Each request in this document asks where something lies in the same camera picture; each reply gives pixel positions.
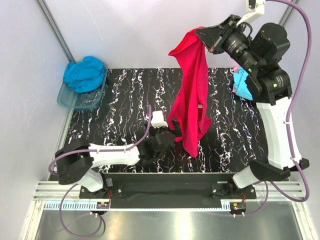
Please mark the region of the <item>red t shirt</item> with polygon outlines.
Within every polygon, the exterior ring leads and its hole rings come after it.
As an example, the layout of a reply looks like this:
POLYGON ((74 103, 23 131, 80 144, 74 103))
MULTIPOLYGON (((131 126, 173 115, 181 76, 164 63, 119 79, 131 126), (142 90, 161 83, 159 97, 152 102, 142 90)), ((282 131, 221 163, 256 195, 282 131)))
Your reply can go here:
POLYGON ((176 141, 182 141, 184 150, 193 158, 198 155, 198 144, 207 133, 212 120, 207 114, 209 68, 205 46, 196 35, 197 27, 185 34, 181 42, 169 52, 182 70, 180 90, 168 114, 167 123, 173 130, 177 120, 182 133, 176 141))

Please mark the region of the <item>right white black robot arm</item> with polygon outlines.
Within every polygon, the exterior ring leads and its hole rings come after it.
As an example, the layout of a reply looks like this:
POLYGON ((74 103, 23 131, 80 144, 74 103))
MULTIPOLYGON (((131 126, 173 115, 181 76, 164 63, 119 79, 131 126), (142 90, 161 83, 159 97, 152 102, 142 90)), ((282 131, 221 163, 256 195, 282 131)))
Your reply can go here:
POLYGON ((231 14, 222 23, 197 29, 195 34, 214 55, 226 52, 247 73, 245 83, 260 112, 268 147, 267 159, 253 160, 227 185, 228 195, 239 198, 245 188, 259 181, 282 181, 291 172, 310 166, 301 156, 295 136, 288 142, 286 119, 292 103, 291 80, 279 61, 290 47, 287 31, 276 23, 265 23, 256 36, 245 35, 252 26, 231 14))

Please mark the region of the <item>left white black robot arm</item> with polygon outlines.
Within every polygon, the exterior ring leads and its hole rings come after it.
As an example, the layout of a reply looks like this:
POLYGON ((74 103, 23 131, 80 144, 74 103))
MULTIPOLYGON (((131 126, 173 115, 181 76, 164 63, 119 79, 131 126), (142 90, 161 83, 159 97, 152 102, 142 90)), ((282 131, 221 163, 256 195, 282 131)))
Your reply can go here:
POLYGON ((102 174, 93 169, 105 165, 144 166, 160 160, 174 147, 176 138, 182 136, 179 122, 174 119, 171 123, 173 129, 147 124, 149 137, 137 144, 104 146, 79 139, 61 148, 55 153, 58 183, 77 184, 103 198, 108 185, 102 174))

